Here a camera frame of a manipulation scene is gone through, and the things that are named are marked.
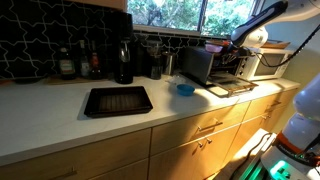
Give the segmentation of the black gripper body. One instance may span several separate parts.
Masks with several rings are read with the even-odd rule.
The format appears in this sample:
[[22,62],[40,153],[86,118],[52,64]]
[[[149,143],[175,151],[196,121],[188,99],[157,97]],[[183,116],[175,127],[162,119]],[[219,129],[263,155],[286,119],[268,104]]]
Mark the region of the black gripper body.
[[238,47],[230,44],[222,54],[222,63],[228,64],[238,58],[250,57],[252,52],[248,48]]

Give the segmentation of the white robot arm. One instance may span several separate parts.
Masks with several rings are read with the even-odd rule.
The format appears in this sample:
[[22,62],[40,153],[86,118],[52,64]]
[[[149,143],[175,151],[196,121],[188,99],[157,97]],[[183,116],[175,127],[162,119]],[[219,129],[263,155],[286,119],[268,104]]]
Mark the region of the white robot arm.
[[222,63],[237,59],[239,48],[261,47],[268,38],[264,26],[276,22],[302,21],[320,13],[319,0],[278,0],[233,30]]

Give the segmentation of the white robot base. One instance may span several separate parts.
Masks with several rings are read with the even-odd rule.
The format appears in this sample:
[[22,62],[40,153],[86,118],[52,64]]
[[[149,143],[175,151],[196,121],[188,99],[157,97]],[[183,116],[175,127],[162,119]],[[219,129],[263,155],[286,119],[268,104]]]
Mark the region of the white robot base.
[[261,162],[273,180],[320,180],[320,74],[293,99],[295,114]]

